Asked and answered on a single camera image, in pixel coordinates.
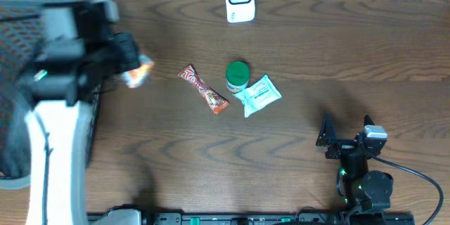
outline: cable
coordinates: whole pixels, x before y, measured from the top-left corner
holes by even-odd
[[[40,17],[39,14],[34,14],[34,15],[23,15],[23,16],[10,17],[10,18],[1,18],[0,23],[24,21],[24,20],[29,20],[29,19],[39,18],[39,17]]]
[[[433,184],[433,186],[436,187],[437,191],[439,191],[439,203],[437,204],[436,209],[435,209],[435,211],[431,214],[430,218],[428,218],[427,221],[426,221],[423,225],[428,225],[428,224],[430,224],[431,221],[436,217],[437,213],[439,213],[439,211],[441,210],[442,203],[444,202],[444,192],[442,191],[441,186],[440,186],[436,181],[434,181],[433,179],[431,179],[431,178],[428,177],[428,176],[425,176],[424,174],[422,174],[422,173],[420,173],[420,172],[417,172],[417,171],[415,171],[415,170],[413,170],[413,169],[409,169],[408,167],[405,167],[405,166],[402,166],[402,165],[398,165],[398,164],[396,164],[396,163],[394,163],[394,162],[386,161],[386,160],[384,160],[384,159],[381,159],[381,158],[379,158],[379,157],[374,156],[374,154],[372,154],[370,151],[367,150],[366,144],[365,144],[365,143],[364,143],[363,147],[364,147],[364,150],[366,151],[367,155],[368,155],[369,157],[371,157],[371,158],[377,160],[378,162],[385,163],[386,165],[390,165],[390,166],[395,167],[395,168],[397,168],[397,169],[402,169],[402,170],[407,171],[407,172],[409,172],[409,173],[412,173],[412,174],[414,174],[414,175],[416,175],[416,176],[419,176],[419,177],[421,177],[422,179],[424,179],[424,180],[430,182],[431,184]]]
[[[312,209],[312,210],[317,210],[315,207],[302,207],[300,210],[298,210],[298,212],[295,214],[295,220],[298,220],[298,216],[302,213],[302,211],[304,211],[305,209]],[[320,216],[320,218],[322,219],[323,222],[326,223],[325,218],[323,218],[322,214],[318,214]]]

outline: teal and white packet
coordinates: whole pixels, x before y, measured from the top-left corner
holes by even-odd
[[[281,98],[280,92],[275,88],[267,75],[264,75],[261,80],[251,87],[234,94],[234,96],[239,98],[244,104],[244,117],[250,116],[252,113]]]

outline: wooden table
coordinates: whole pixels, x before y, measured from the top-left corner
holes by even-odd
[[[252,22],[228,24],[224,0],[115,0],[121,30],[156,62],[139,89],[103,97],[86,176],[90,212],[136,203],[185,212],[295,212],[342,205],[337,160],[315,147],[324,112],[352,138],[370,114],[389,139],[381,157],[450,194],[450,0],[257,0]],[[283,95],[245,119],[225,87],[233,60],[250,83],[268,74]],[[219,116],[177,77],[192,63],[230,100]],[[394,176],[391,211],[422,224],[436,189]],[[2,224],[23,224],[28,189],[0,191]],[[446,202],[434,224],[450,222]]]

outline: white container with green lid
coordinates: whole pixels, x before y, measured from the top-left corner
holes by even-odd
[[[232,62],[226,69],[226,88],[237,93],[247,88],[250,69],[245,63]]]

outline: green lid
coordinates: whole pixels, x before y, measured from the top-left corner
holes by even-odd
[[[226,80],[235,86],[244,85],[250,78],[250,69],[245,63],[232,62],[226,69]]]

